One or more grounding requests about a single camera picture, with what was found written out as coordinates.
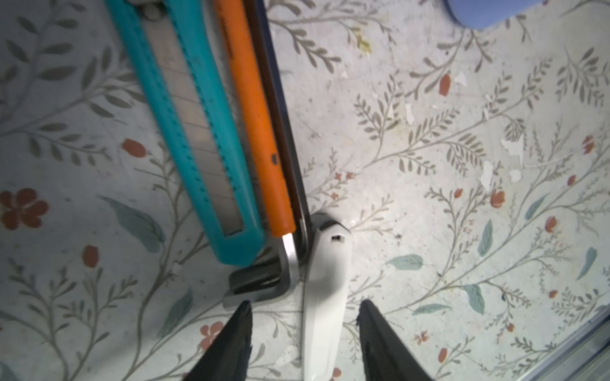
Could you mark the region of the teal utility knife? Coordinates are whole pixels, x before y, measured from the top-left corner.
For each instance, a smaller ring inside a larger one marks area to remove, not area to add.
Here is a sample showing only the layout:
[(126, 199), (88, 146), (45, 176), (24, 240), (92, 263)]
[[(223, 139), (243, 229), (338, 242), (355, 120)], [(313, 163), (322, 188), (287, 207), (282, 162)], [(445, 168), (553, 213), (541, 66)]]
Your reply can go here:
[(227, 97), (217, 44), (202, 1), (109, 1), (111, 21), (148, 106), (152, 195), (141, 214), (163, 263), (209, 252), (225, 265), (253, 263), (265, 235), (240, 126)]

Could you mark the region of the white marker pen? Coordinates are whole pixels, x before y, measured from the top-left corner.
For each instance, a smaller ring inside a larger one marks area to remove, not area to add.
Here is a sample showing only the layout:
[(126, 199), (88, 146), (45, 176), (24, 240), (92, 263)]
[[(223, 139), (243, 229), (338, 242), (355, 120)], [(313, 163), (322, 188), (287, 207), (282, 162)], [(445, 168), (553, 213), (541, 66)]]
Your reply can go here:
[(354, 238), (348, 228), (328, 219), (315, 230), (304, 283), (304, 380), (333, 377), (349, 292)]

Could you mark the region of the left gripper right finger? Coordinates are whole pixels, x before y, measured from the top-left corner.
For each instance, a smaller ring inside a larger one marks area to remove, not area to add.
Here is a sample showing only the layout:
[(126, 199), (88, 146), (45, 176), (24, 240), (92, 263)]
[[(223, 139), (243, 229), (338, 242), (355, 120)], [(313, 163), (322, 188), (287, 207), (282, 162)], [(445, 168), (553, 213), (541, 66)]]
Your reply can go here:
[(432, 380), (371, 300), (360, 304), (357, 324), (366, 380)]

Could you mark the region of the orange pencil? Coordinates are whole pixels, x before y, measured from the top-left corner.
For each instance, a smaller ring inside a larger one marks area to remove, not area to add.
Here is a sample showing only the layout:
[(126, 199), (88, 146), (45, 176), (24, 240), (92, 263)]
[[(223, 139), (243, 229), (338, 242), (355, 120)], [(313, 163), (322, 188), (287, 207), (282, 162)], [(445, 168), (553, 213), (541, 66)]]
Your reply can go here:
[(272, 237), (286, 257), (295, 254), (296, 220), (278, 149), (272, 109), (265, 88), (266, 52), (254, 29), (255, 1), (215, 1), (230, 72), (246, 128), (262, 203)]

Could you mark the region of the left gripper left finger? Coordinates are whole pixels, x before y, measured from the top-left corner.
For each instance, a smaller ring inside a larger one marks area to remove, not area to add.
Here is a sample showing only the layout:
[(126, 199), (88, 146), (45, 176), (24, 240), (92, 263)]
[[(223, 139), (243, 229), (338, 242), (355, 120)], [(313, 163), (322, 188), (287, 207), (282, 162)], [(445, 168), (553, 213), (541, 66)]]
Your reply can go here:
[(184, 380), (246, 380), (252, 331), (252, 306), (244, 301)]

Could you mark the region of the white blue tool box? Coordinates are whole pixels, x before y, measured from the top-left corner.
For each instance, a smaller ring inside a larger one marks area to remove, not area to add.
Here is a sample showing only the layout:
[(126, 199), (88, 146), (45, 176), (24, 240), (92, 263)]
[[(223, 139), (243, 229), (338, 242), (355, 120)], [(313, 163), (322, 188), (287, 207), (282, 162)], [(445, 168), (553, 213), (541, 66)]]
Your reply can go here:
[(539, 0), (446, 0), (446, 8), (456, 22), (482, 30), (536, 6)]

